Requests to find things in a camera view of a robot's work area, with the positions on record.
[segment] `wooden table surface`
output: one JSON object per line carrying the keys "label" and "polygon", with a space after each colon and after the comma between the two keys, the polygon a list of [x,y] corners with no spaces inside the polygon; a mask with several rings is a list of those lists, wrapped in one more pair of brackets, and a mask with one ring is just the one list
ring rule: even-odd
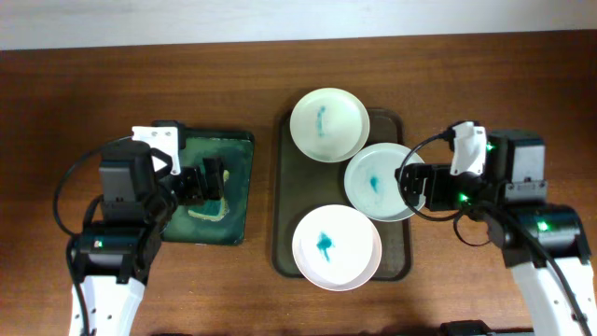
{"label": "wooden table surface", "polygon": [[[164,244],[133,335],[373,333],[464,319],[529,328],[499,250],[461,244],[451,223],[412,220],[414,264],[399,283],[332,293],[277,274],[277,119],[305,93],[336,87],[399,114],[408,146],[461,119],[536,131],[547,143],[549,199],[577,210],[596,249],[596,73],[596,31],[2,52],[0,333],[66,334],[67,237],[51,217],[52,191],[84,151],[153,119],[243,129],[257,141],[246,240]],[[451,153],[433,145],[422,156],[447,162]],[[100,193],[97,163],[63,195],[74,231]],[[471,240],[486,237],[484,224],[463,227]]]}

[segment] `green led light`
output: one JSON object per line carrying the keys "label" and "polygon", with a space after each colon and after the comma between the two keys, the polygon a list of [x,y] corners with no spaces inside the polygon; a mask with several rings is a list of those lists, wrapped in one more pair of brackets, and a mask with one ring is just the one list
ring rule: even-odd
{"label": "green led light", "polygon": [[549,230],[549,224],[546,223],[545,221],[540,221],[540,222],[537,222],[537,228],[540,231],[548,231]]}

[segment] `teal paint mark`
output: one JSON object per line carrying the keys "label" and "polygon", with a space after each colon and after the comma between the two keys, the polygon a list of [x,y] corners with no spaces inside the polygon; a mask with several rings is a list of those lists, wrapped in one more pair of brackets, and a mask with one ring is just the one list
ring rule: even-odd
{"label": "teal paint mark", "polygon": [[326,107],[321,106],[319,111],[317,112],[317,135],[319,137],[323,137],[326,135],[324,133],[324,114],[326,113]]}
{"label": "teal paint mark", "polygon": [[319,252],[326,257],[327,262],[329,262],[329,255],[327,254],[327,250],[330,247],[333,247],[334,244],[332,240],[327,236],[327,234],[321,232],[319,234],[319,243],[317,243],[317,248],[319,248]]}
{"label": "teal paint mark", "polygon": [[375,191],[377,193],[377,187],[380,184],[380,179],[377,178],[377,176],[372,176],[371,179],[369,180],[369,183],[371,184],[373,191]]}

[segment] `white plate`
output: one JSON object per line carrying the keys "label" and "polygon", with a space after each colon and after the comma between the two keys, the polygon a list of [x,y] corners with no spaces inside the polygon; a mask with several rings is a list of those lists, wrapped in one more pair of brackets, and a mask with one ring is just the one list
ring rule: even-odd
{"label": "white plate", "polygon": [[[361,150],[346,167],[344,190],[351,204],[367,217],[396,221],[412,216],[400,197],[396,169],[410,149],[398,144],[376,144]],[[424,163],[416,153],[408,163]],[[421,209],[424,196],[415,208]]]}
{"label": "white plate", "polygon": [[290,134],[309,158],[340,162],[350,159],[367,142],[369,116],[349,92],[319,89],[302,97],[292,110]]}
{"label": "white plate", "polygon": [[311,211],[297,226],[292,255],[300,272],[323,289],[343,291],[365,284],[382,260],[373,223],[345,205]]}

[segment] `white wall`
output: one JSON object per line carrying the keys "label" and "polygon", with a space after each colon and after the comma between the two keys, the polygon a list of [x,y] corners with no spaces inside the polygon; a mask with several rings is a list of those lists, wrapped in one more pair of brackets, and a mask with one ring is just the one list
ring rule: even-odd
{"label": "white wall", "polygon": [[597,0],[0,0],[0,49],[597,28]]}

